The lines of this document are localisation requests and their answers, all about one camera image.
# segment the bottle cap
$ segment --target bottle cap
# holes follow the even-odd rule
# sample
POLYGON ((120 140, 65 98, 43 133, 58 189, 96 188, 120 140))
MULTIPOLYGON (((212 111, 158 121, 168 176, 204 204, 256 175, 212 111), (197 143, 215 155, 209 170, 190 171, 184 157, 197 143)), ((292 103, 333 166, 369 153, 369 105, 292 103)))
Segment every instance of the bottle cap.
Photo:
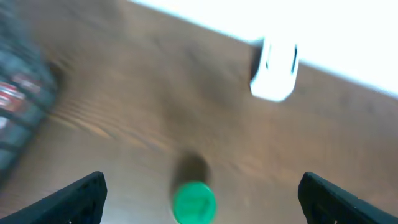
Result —
POLYGON ((179 224, 209 224, 216 208, 216 197, 203 182, 187 183, 174 195, 173 213, 179 224))

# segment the white background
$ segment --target white background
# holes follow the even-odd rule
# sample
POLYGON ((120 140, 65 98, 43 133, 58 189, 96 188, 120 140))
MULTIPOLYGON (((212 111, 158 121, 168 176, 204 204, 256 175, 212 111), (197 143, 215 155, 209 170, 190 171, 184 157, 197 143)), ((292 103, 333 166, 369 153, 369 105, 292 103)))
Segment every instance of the white background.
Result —
POLYGON ((299 44, 300 62, 398 96, 398 1, 135 0, 254 43, 278 34, 299 44))

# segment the black plastic part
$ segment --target black plastic part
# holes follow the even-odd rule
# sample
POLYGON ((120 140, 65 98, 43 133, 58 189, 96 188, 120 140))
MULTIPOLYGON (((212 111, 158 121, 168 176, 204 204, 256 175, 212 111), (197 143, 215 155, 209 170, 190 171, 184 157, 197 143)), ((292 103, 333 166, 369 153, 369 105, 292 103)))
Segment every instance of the black plastic part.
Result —
POLYGON ((99 224, 107 194, 102 172, 94 172, 0 220, 0 224, 99 224))
POLYGON ((398 223, 398 218, 311 172, 300 182, 298 200, 308 224, 398 223))
POLYGON ((0 186, 53 107, 58 90, 17 16, 16 3, 0 0, 0 186))

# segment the white object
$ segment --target white object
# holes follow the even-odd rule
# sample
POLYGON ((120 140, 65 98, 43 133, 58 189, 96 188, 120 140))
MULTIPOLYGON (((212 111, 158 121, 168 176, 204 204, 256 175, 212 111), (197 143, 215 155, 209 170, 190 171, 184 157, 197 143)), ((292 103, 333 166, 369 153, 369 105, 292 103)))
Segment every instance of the white object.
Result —
POLYGON ((0 117, 0 130, 3 130, 8 123, 8 119, 5 117, 0 117))
POLYGON ((294 89, 299 66, 297 44, 264 39, 260 64, 250 83, 253 96, 280 102, 294 89))
POLYGON ((300 63, 398 98, 396 1, 129 1, 249 44, 286 32, 300 63))

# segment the wooden table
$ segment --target wooden table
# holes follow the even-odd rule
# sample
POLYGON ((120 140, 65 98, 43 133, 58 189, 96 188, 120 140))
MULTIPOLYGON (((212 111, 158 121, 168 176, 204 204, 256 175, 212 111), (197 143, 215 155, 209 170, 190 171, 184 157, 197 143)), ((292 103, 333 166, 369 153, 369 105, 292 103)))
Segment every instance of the wooden table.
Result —
POLYGON ((215 223, 305 223, 305 171, 398 215, 396 100, 301 65, 271 103, 251 96, 255 48, 237 40, 127 1, 18 3, 64 79, 1 216, 100 170, 103 223, 174 223, 170 183, 192 151, 211 169, 215 223))

